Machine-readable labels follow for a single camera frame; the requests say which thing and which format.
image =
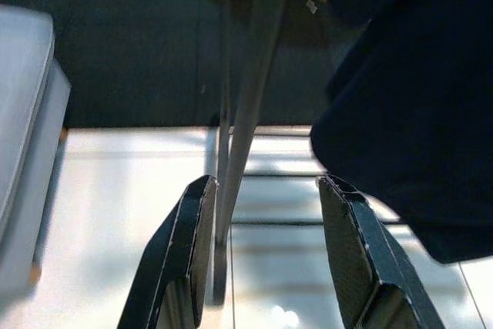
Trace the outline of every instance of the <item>floor tile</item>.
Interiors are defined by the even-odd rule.
[[[246,173],[253,174],[283,174],[291,176],[303,176],[313,174],[321,175],[323,169],[315,163],[310,157],[282,153],[277,155],[252,153],[246,163]]]
[[[212,271],[210,269],[207,276],[206,298],[203,308],[202,322],[200,323],[200,329],[235,328],[233,322],[233,277],[231,274],[232,256],[230,242],[228,242],[226,253],[228,272],[226,276],[226,293],[224,304],[222,306],[215,306],[212,304]]]
[[[382,202],[369,197],[381,220],[398,219]],[[244,178],[235,207],[235,220],[322,220],[315,178]]]
[[[459,265],[442,265],[432,260],[407,227],[390,227],[389,230],[411,259],[445,327],[482,329],[481,318]]]
[[[487,329],[493,329],[493,257],[461,263],[462,272]]]
[[[68,158],[87,156],[189,156],[212,149],[204,128],[70,129]]]
[[[233,228],[237,328],[343,327],[322,227]]]
[[[310,157],[310,137],[308,136],[256,136],[250,153],[292,153]]]
[[[186,185],[204,174],[204,162],[204,156],[67,156],[52,207],[42,278],[26,299],[0,310],[0,327],[116,327],[144,246]],[[224,317],[220,312],[210,317],[206,309],[204,323],[219,318],[224,325],[202,327],[231,327],[228,301],[223,312]]]

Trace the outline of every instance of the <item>metal chair leg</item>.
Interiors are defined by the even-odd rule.
[[[235,116],[233,142],[226,177],[216,209],[214,248],[214,301],[224,301],[226,287],[226,241],[253,133],[258,123],[263,88],[267,80],[287,0],[254,0],[250,37],[240,98]]]

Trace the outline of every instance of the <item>metal pole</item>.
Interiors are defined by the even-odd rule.
[[[217,178],[220,188],[218,190],[217,204],[221,204],[224,194],[226,169],[230,152],[230,14],[231,0],[221,0],[220,13],[220,71],[221,71],[221,110],[219,128],[219,150]]]
[[[235,115],[233,142],[225,182],[220,183],[214,246],[213,297],[222,303],[226,288],[226,241],[233,210],[257,126],[263,89],[273,60],[287,0],[253,0],[250,37]]]

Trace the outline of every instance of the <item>dark navy fabric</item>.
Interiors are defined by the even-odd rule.
[[[493,254],[493,0],[331,1],[371,21],[327,87],[316,157],[436,260]]]

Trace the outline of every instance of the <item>gray upholstered seat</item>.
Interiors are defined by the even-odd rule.
[[[0,296],[29,283],[70,86],[48,15],[0,5]]]

